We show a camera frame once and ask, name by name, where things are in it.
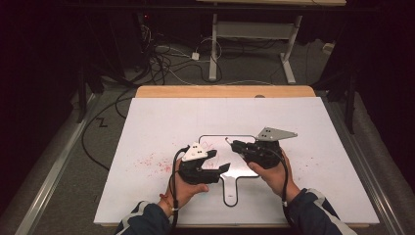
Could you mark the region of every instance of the white board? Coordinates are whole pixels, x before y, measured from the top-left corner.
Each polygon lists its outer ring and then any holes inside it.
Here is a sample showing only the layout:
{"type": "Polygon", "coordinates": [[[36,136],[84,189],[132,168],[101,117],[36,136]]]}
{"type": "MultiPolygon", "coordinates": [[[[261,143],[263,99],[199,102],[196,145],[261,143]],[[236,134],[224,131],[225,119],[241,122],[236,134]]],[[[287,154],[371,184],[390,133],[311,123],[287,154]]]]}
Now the white board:
{"type": "MultiPolygon", "coordinates": [[[[201,135],[257,135],[269,126],[299,136],[280,141],[299,188],[322,192],[346,223],[379,223],[320,98],[136,98],[130,105],[95,223],[119,223],[140,201],[158,202],[176,152],[201,135]]],[[[238,204],[222,182],[180,211],[179,225],[286,224],[281,200],[257,178],[238,179],[238,204]]]]}

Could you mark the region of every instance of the hand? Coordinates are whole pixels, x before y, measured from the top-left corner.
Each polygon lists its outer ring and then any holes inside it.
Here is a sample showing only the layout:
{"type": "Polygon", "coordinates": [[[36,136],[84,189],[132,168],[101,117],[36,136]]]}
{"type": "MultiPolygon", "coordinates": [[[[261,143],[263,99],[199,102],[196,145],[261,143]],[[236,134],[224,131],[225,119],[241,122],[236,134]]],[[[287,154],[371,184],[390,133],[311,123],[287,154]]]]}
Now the hand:
{"type": "MultiPolygon", "coordinates": [[[[181,159],[177,160],[175,171],[179,169],[180,162],[181,162],[181,159]]],[[[188,184],[185,181],[183,181],[183,179],[180,177],[180,175],[177,172],[175,173],[175,177],[176,177],[175,179],[176,180],[175,182],[176,183],[176,197],[177,197],[177,201],[179,202],[180,209],[184,207],[196,194],[201,193],[201,192],[208,192],[208,186],[205,184],[197,184],[197,185],[188,184]]],[[[170,190],[170,187],[172,187],[171,179],[168,182],[165,195],[167,196],[166,199],[168,200],[168,202],[171,204],[172,207],[174,207],[173,196],[171,195],[171,191],[173,189],[171,188],[170,190]]],[[[167,217],[170,217],[173,215],[173,212],[171,211],[170,206],[164,201],[164,199],[160,199],[158,205],[162,208],[162,210],[164,211],[165,215],[167,215],[167,217]]]]}
{"type": "MultiPolygon", "coordinates": [[[[296,185],[296,183],[294,183],[290,161],[288,160],[284,151],[282,151],[282,153],[289,173],[287,183],[287,202],[289,203],[300,192],[300,189],[296,185]]],[[[277,166],[269,169],[264,169],[259,164],[256,164],[254,162],[248,163],[248,166],[251,170],[253,170],[259,176],[261,176],[261,178],[268,184],[268,186],[276,195],[280,197],[282,196],[285,180],[285,170],[282,163],[279,163],[277,166]]]]}

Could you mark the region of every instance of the blue jacket sleeve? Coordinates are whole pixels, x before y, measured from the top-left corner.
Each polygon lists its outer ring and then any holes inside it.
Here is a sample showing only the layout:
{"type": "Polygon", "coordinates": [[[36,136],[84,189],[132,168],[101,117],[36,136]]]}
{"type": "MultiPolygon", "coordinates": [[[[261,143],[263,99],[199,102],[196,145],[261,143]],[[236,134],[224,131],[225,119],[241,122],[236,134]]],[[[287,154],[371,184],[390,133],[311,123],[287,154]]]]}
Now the blue jacket sleeve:
{"type": "Polygon", "coordinates": [[[356,234],[339,220],[329,201],[315,189],[302,189],[290,202],[288,210],[301,234],[356,234]]]}
{"type": "Polygon", "coordinates": [[[156,204],[140,202],[118,225],[116,235],[162,235],[167,234],[170,223],[156,204]]]}

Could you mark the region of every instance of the person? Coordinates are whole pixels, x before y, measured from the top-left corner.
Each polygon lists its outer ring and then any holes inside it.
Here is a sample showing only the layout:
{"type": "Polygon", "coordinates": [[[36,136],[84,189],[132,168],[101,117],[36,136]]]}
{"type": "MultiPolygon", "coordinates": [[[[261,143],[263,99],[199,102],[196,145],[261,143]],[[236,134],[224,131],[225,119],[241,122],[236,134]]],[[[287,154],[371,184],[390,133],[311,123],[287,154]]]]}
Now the person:
{"type": "MultiPolygon", "coordinates": [[[[300,234],[356,234],[339,220],[329,201],[315,189],[300,189],[293,180],[289,159],[283,151],[289,179],[286,190],[288,216],[291,223],[300,234]]],[[[285,170],[282,164],[270,169],[264,169],[254,162],[248,163],[251,170],[257,173],[271,188],[272,192],[281,197],[283,193],[285,170]]],[[[205,184],[191,185],[183,181],[176,173],[176,190],[178,207],[184,207],[193,196],[208,192],[205,184]]],[[[173,198],[167,186],[164,195],[157,204],[140,202],[131,214],[126,216],[118,225],[115,234],[167,234],[173,215],[173,198]]]]}

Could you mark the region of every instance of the person's left hand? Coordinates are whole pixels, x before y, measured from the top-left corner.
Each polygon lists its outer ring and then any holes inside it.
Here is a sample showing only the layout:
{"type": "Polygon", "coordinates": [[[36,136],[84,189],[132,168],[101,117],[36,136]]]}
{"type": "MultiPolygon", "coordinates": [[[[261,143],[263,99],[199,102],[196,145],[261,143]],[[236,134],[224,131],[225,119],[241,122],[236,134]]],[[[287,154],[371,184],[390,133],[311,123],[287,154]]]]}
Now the person's left hand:
{"type": "MultiPolygon", "coordinates": [[[[181,159],[177,160],[175,171],[179,169],[180,163],[181,163],[181,159]]],[[[180,177],[180,175],[177,172],[175,173],[175,176],[176,176],[176,179],[175,179],[176,180],[176,198],[177,198],[177,201],[179,202],[180,209],[184,207],[196,194],[202,193],[202,192],[208,192],[208,186],[206,184],[197,184],[197,185],[188,184],[185,181],[183,181],[183,179],[180,177]]],[[[158,205],[162,208],[162,210],[164,211],[165,215],[167,215],[167,217],[170,217],[173,215],[173,211],[171,210],[170,206],[174,207],[173,196],[171,195],[171,192],[173,189],[171,188],[170,190],[170,187],[172,187],[171,178],[168,182],[167,190],[165,191],[165,195],[167,196],[165,199],[168,200],[170,205],[168,205],[164,199],[160,199],[158,203],[158,205]]]]}

